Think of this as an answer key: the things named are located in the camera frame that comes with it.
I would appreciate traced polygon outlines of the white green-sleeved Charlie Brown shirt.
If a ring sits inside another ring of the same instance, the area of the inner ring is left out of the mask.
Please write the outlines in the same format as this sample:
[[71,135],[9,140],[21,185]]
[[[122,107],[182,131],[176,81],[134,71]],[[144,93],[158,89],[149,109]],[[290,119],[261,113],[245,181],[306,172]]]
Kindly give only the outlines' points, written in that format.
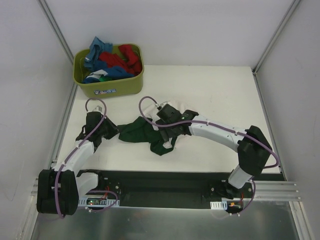
[[[185,105],[181,101],[171,100],[170,102],[172,102],[173,107],[181,113],[188,108],[188,105]],[[160,119],[157,116],[158,110],[153,104],[146,107],[142,112],[153,123],[156,123],[156,121]],[[159,129],[147,123],[142,116],[139,116],[131,123],[119,125],[118,129],[119,140],[126,143],[149,143],[150,151],[159,156],[172,152],[175,147],[179,147],[182,143],[185,143],[187,137],[186,135],[180,135],[164,141]]]

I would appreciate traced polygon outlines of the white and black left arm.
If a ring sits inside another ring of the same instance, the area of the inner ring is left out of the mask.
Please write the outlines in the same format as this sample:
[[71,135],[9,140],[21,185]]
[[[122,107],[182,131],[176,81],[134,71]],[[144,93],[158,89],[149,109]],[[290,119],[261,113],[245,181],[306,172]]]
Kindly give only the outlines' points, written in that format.
[[64,161],[39,173],[37,211],[42,214],[57,214],[60,217],[73,215],[80,197],[89,191],[96,195],[102,194],[106,183],[97,173],[85,172],[77,175],[102,140],[109,140],[118,132],[118,127],[107,116],[97,110],[88,112],[85,125],[75,139],[74,149]]

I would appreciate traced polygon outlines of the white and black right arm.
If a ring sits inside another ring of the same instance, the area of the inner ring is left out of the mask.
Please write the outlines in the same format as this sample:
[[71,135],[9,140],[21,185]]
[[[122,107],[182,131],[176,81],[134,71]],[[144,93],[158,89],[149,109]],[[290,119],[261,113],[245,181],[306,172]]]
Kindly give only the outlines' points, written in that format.
[[196,111],[185,110],[181,113],[169,104],[158,107],[156,115],[160,131],[168,137],[189,135],[202,137],[222,144],[235,151],[238,165],[225,182],[214,187],[216,193],[224,198],[233,199],[242,193],[247,181],[259,176],[266,166],[272,148],[261,129],[250,126],[247,129],[231,127],[210,121]]

